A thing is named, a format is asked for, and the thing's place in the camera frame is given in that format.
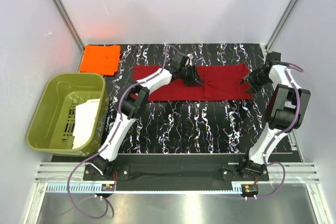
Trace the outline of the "red t shirt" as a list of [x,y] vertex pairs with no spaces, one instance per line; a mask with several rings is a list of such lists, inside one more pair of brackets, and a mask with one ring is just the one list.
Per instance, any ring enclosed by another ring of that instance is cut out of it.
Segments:
[[247,93],[250,86],[241,83],[250,73],[244,63],[225,66],[197,66],[203,84],[186,84],[181,78],[173,80],[152,92],[149,102],[161,101],[231,101],[251,100],[253,94]]

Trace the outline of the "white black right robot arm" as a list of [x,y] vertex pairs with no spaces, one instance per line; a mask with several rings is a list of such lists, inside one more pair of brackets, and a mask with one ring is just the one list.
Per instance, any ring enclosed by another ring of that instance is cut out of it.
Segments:
[[281,53],[269,52],[265,64],[242,78],[240,85],[247,84],[245,91],[255,94],[264,85],[274,86],[273,95],[265,114],[266,125],[259,139],[239,162],[237,174],[243,180],[253,180],[267,172],[268,159],[278,143],[292,130],[298,129],[306,113],[311,93],[294,80],[291,70],[303,69],[281,61]]

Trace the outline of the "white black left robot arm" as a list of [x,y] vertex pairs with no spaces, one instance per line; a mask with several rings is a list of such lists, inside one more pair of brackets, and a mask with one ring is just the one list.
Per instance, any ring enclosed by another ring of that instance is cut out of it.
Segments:
[[176,79],[181,79],[186,86],[203,84],[191,54],[177,52],[169,63],[165,62],[151,75],[130,82],[119,99],[118,113],[107,139],[90,159],[89,167],[93,171],[86,171],[86,174],[93,174],[103,180],[113,175],[112,163],[130,127],[144,113],[149,95]]

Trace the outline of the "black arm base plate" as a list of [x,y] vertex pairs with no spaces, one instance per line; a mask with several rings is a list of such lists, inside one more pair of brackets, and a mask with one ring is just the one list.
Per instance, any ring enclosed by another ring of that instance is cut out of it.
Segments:
[[103,175],[88,163],[83,179],[116,182],[123,193],[212,193],[232,189],[232,182],[269,181],[265,165],[243,170],[245,163],[244,154],[120,154],[115,161],[99,161]]

